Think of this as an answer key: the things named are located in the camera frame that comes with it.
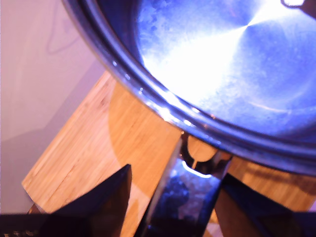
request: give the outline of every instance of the metal bowl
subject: metal bowl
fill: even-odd
[[[316,1],[286,4],[64,0],[104,65],[165,121],[253,162],[316,175]]]

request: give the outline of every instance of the wooden surface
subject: wooden surface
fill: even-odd
[[[52,212],[129,163],[133,184],[121,236],[130,237],[180,133],[105,72],[22,185],[39,207]],[[205,159],[216,150],[190,138],[189,151],[194,157]],[[290,175],[239,158],[233,159],[229,172],[293,210],[307,210],[316,196],[315,178]],[[221,235],[216,222],[214,214],[205,236]]]

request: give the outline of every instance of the wood grain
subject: wood grain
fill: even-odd
[[[74,112],[22,185],[31,199],[52,212],[91,190],[120,167],[132,165],[133,184],[121,236],[133,235],[180,137],[105,72]],[[194,157],[216,149],[189,141]],[[293,209],[307,210],[316,179],[290,175],[234,158],[229,170],[253,189]],[[215,213],[205,236],[220,236]]]

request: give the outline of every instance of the bamboo board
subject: bamboo board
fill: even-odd
[[[31,199],[52,212],[78,198],[129,163],[133,184],[121,236],[137,228],[181,131],[142,105],[105,72],[22,185]],[[189,151],[205,159],[214,148],[190,138]],[[290,175],[234,158],[229,172],[253,189],[293,209],[307,210],[316,179]],[[205,236],[220,236],[213,215]]]

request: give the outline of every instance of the wooden cutting board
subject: wooden cutting board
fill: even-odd
[[[147,207],[181,131],[163,121],[105,72],[74,112],[22,185],[31,199],[53,212],[91,190],[125,164],[132,189],[121,236],[130,237]],[[194,157],[216,149],[190,138]],[[293,210],[307,210],[316,179],[290,175],[234,158],[229,172],[253,189]],[[205,236],[220,236],[212,215]]]

